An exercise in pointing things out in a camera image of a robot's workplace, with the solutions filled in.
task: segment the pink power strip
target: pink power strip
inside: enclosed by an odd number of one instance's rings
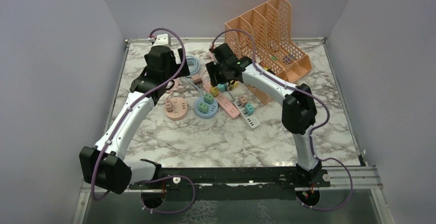
[[[203,82],[203,88],[207,93],[210,93],[210,82]],[[224,111],[232,118],[236,119],[241,113],[239,110],[227,99],[222,93],[219,93],[218,96],[214,97],[218,103],[218,105],[224,109]]]

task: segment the orange organizer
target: orange organizer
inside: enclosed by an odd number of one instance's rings
[[[312,65],[309,56],[290,39],[290,18],[291,6],[287,0],[269,0],[227,22],[225,27],[248,32],[255,40],[256,62],[281,79],[295,83],[312,70]],[[247,35],[231,31],[225,37],[239,58],[252,57]],[[255,87],[247,87],[264,105],[273,100]]]

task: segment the gray wall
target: gray wall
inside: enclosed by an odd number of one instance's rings
[[[328,49],[395,223],[436,213],[436,0],[350,0]]]
[[[69,223],[124,51],[103,0],[0,0],[2,223]]]
[[[146,38],[165,26],[183,37],[214,37],[224,23],[267,0],[105,0],[129,39]],[[348,0],[288,0],[293,7],[292,36],[328,36]]]

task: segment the marble table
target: marble table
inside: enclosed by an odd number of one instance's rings
[[[359,165],[355,144],[350,133],[342,102],[321,42],[296,43],[311,59],[313,69],[300,83],[306,83],[314,95],[324,101],[330,109],[329,123],[314,132],[315,144],[321,158],[335,157],[345,165]],[[210,42],[186,42],[188,55],[194,55],[204,63],[209,62]],[[150,50],[149,43],[132,43],[123,70],[116,98],[112,121],[121,110],[129,92],[131,82],[141,73],[146,62],[144,54]],[[232,91],[236,97],[246,95],[255,107],[255,115],[261,125],[251,130],[242,118],[232,120],[220,110],[212,119],[201,119],[195,114],[194,102],[198,91],[183,81],[186,89],[182,94],[189,105],[188,115],[180,121],[172,121],[165,115],[164,95],[157,106],[142,122],[134,136],[125,161],[146,158],[164,167],[242,167],[242,166],[293,166],[297,162],[297,151],[293,137],[281,123],[281,106],[273,101],[262,105],[243,85]],[[317,123],[326,118],[326,112],[317,103]],[[334,161],[323,165],[338,165]]]

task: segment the robotic arm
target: robotic arm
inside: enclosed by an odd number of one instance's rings
[[[85,146],[80,152],[79,158],[85,182],[91,182],[94,165],[106,144],[108,144],[106,153],[100,162],[96,177],[96,185],[99,187],[121,194],[131,183],[155,178],[161,169],[160,164],[146,159],[129,164],[123,160],[139,125],[165,93],[166,88],[162,87],[146,98],[143,98],[143,94],[169,79],[180,68],[180,64],[175,61],[170,44],[168,34],[159,35],[156,38],[150,52],[144,56],[147,66],[132,82],[130,93],[120,114],[92,148]],[[315,103],[313,99],[282,85],[300,88],[309,93],[310,88],[305,84],[296,86],[288,83],[266,71],[260,73],[250,58],[238,59],[225,43],[212,52],[218,61],[218,63],[206,64],[212,86],[218,83],[240,81],[260,89],[283,106],[282,123],[294,136],[298,154],[298,174],[302,180],[311,182],[321,170],[321,162],[312,155],[306,132],[315,123],[317,113]],[[189,68],[185,63],[178,77],[188,75]]]

